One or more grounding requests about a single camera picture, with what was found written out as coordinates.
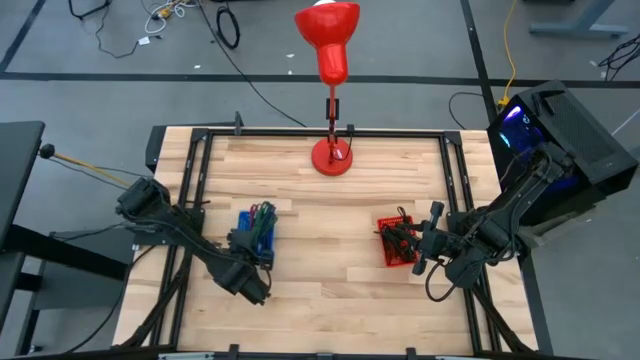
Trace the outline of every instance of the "wooden tabletop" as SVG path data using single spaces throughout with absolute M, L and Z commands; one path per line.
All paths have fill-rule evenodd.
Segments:
M 165 133 L 156 179 L 170 190 L 172 202 L 177 201 L 191 129 L 170 127 Z M 487 135 L 461 135 L 475 205 L 486 205 L 500 194 Z M 240 344 L 241 351 L 249 352 L 400 354 L 415 347 L 418 354 L 471 354 L 462 291 L 456 289 L 441 303 L 428 300 L 425 276 L 412 275 L 410 266 L 387 268 L 379 235 L 374 234 L 376 220 L 396 216 L 397 206 L 420 221 L 429 217 L 432 201 L 447 204 L 437 140 L 355 138 L 353 165 L 339 177 L 314 170 L 310 150 L 317 140 L 214 138 L 203 236 L 225 242 L 241 210 L 272 202 L 279 217 L 272 296 L 264 306 L 233 297 L 194 260 L 179 350 L 227 351 L 230 344 Z M 202 147 L 197 153 L 195 169 Z M 452 157 L 458 202 L 464 209 L 454 161 Z M 444 221 L 438 226 L 446 229 Z M 114 344 L 128 338 L 154 305 L 166 251 L 154 249 L 132 270 Z M 523 342 L 536 348 L 517 261 L 489 267 L 488 272 L 496 307 Z M 450 282 L 438 271 L 431 286 L 438 296 Z M 488 349 L 484 313 L 477 302 L 476 307 Z M 172 310 L 170 304 L 165 319 L 171 319 Z

